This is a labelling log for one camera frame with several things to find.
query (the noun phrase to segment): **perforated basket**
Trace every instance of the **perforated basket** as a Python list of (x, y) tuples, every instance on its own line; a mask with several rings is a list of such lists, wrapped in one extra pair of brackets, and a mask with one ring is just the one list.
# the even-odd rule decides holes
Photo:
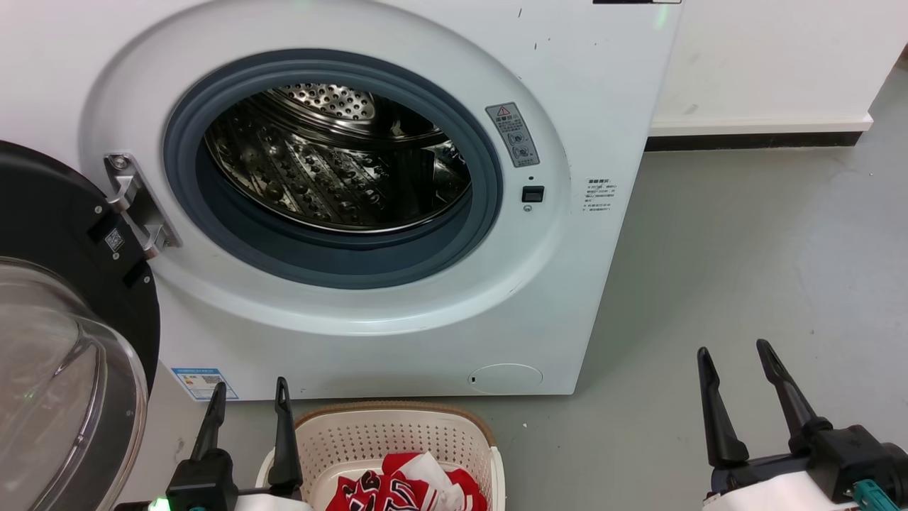
[[(489, 427), (466, 410), (407, 401), (327, 406), (296, 421), (302, 467), (302, 496), (324, 511), (338, 477), (380, 471), (391, 453), (431, 452), (445, 470), (463, 468), (479, 484), (489, 511), (504, 511), (505, 473)], [(272, 450), (256, 486), (267, 486)]]

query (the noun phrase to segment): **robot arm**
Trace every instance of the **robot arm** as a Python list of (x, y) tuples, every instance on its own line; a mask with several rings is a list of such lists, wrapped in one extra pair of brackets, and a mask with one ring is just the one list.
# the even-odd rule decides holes
[(233, 461), (218, 448), (226, 400), (227, 385), (221, 382), (214, 388), (192, 454), (173, 472), (167, 497), (120, 504), (114, 511), (312, 511), (300, 492), (302, 468), (287, 380), (278, 378), (274, 397), (278, 427), (267, 488), (240, 490), (233, 483)]
[(706, 454), (714, 468), (704, 511), (893, 511), (908, 506), (908, 456), (863, 426), (834, 429), (818, 416), (770, 344), (756, 342), (791, 434), (789, 453), (749, 459), (719, 395), (706, 348), (697, 352)]

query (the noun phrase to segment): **baseboard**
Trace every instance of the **baseboard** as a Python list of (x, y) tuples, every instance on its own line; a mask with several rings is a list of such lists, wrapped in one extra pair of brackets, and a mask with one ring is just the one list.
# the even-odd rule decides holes
[(860, 120), (815, 123), (752, 123), (670, 125), (654, 123), (646, 150), (705, 151), (770, 147), (833, 147), (857, 144), (873, 124), (869, 114)]
[(835, 119), (659, 121), (649, 128), (650, 136), (758, 135), (764, 133), (839, 133), (867, 131), (873, 125), (870, 114)]
[(650, 136), (644, 151), (712, 151), (772, 147), (850, 147), (863, 131), (844, 133), (757, 133), (742, 135)]

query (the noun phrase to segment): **red cloth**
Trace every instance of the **red cloth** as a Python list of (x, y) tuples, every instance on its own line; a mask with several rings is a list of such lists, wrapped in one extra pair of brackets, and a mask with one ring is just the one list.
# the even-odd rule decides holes
[[(435, 488), (407, 479), (399, 470), (420, 454), (393, 454), (381, 462), (382, 474), (367, 470), (358, 480), (338, 478), (338, 489), (326, 511), (436, 511)], [(461, 468), (447, 472), (452, 484), (460, 485), (465, 505), (456, 511), (487, 511), (486, 498), (473, 477)]]

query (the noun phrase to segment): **gray rubber seal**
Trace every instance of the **gray rubber seal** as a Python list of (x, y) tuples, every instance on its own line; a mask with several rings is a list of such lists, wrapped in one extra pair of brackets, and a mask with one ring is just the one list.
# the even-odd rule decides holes
[[(318, 232), (259, 208), (222, 178), (202, 136), (221, 112), (244, 97), (293, 83), (368, 90), (425, 116), (463, 155), (472, 182), (470, 197), (433, 222), (390, 235)], [(217, 70), (174, 110), (164, 134), (163, 156), (177, 201), (212, 241), (249, 265), (315, 286), (399, 286), (438, 273), (481, 243), (501, 204), (495, 148), (463, 105), (403, 68), (346, 52), (285, 50)]]

